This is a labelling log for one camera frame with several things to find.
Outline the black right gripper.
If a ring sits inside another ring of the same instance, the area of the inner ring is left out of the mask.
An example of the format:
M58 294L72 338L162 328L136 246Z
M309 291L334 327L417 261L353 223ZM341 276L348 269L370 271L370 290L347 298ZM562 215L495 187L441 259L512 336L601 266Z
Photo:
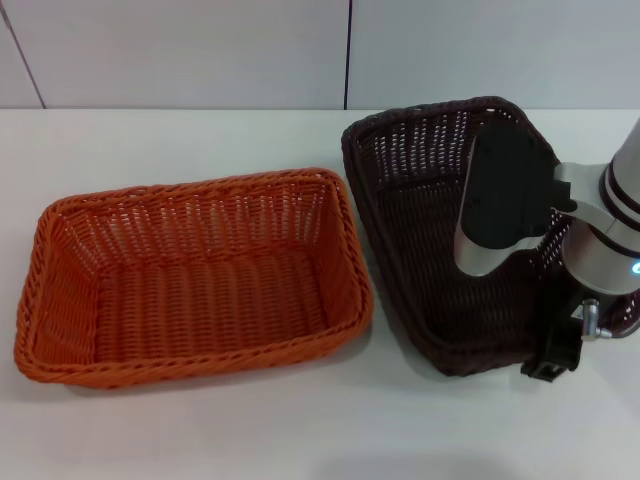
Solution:
M553 382L579 365L583 320L574 317L581 305L579 297L540 300L536 310L535 351L520 372L529 378Z

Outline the dark brown woven plastic basket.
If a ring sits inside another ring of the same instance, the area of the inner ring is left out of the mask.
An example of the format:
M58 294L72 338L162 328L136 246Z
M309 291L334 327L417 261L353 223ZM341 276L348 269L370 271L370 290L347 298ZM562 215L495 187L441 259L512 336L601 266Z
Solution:
M343 162L391 303L409 340L441 373L468 376L522 364L535 351L535 306L560 266L571 220L551 216L538 247L484 277L460 271L454 237L468 161L480 129L515 124L551 145L512 102L474 97L386 110L349 126ZM640 330L640 291L617 302L604 327L615 340Z

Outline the orange woven plastic basket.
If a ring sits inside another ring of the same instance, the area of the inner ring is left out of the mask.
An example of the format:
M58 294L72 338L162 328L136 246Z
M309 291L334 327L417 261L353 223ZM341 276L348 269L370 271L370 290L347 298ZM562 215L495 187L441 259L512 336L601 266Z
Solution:
M132 187L41 214L14 360L33 381L115 389L316 360L372 315L338 174Z

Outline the silver metal connector plug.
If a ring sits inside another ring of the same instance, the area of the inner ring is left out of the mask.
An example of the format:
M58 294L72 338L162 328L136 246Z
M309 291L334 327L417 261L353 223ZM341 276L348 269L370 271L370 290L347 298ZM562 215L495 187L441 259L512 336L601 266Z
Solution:
M585 310L581 332L581 352L587 353L589 348L595 342L612 339L612 332L598 325L598 312Z

